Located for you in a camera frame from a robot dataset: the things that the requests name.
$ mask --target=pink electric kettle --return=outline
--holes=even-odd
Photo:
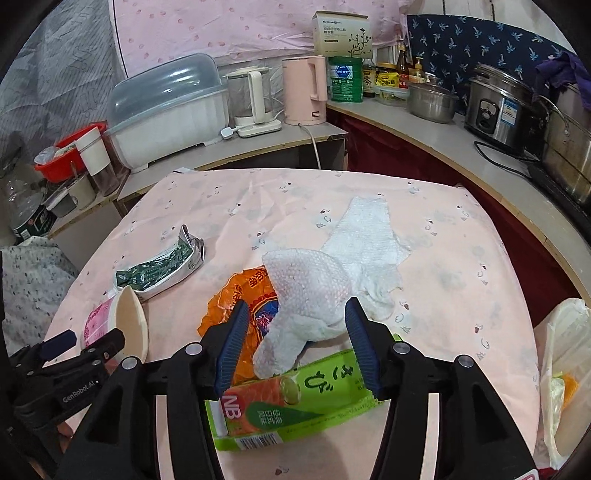
[[[283,60],[285,120],[289,125],[326,122],[326,61],[322,56]]]

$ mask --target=gray cloth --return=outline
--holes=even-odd
[[[57,244],[38,236],[2,252],[2,324],[9,355],[45,338],[47,329],[78,276]]]
[[[27,162],[89,122],[106,118],[123,79],[107,0],[64,0],[33,32],[0,83],[0,158]]]

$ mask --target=pink tablecloth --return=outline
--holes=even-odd
[[[196,328],[207,301],[233,273],[261,265],[261,255],[269,249],[319,249],[356,195],[385,198],[392,228],[413,251],[400,266],[404,289],[392,292],[397,301],[388,321],[392,332],[427,356],[452,360],[460,353],[472,355],[533,448],[539,396],[530,317],[491,220],[461,188],[317,170],[172,173],[96,251],[60,306],[48,336],[67,328],[80,333],[89,312],[112,287],[115,269],[169,247],[185,223],[193,235],[205,239],[206,262],[144,306],[150,329],[148,360],[168,357],[199,339]],[[330,353],[338,343],[311,349],[307,359]],[[66,356],[76,353],[73,349]],[[437,434],[436,405],[431,440]],[[162,478],[169,480],[162,404],[158,413]],[[295,442],[222,452],[220,462],[226,478],[236,480],[272,479],[278,469],[290,480],[369,478],[386,414],[386,406],[381,406]],[[432,477],[435,454],[431,444],[423,478]]]

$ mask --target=wall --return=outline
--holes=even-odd
[[[532,0],[416,0],[409,14],[447,14],[486,18],[537,33],[573,50],[554,22]]]

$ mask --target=barcode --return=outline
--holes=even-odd
[[[268,447],[269,445],[277,445],[278,443],[283,443],[283,440],[281,440],[281,437],[277,432],[251,435],[249,437],[236,439],[236,444],[240,450],[263,448]]]

